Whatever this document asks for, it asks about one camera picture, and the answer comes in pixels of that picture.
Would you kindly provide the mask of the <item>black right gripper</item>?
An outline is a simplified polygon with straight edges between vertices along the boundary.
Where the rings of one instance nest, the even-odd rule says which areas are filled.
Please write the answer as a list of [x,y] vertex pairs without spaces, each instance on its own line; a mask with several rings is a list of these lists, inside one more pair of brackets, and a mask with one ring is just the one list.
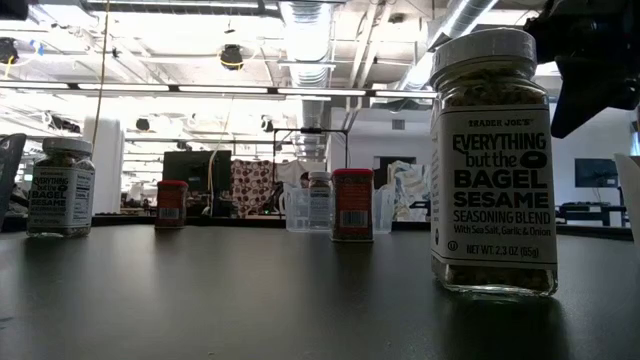
[[555,62],[562,77],[553,137],[607,107],[639,104],[639,0],[548,0],[524,30],[535,38],[537,61]]

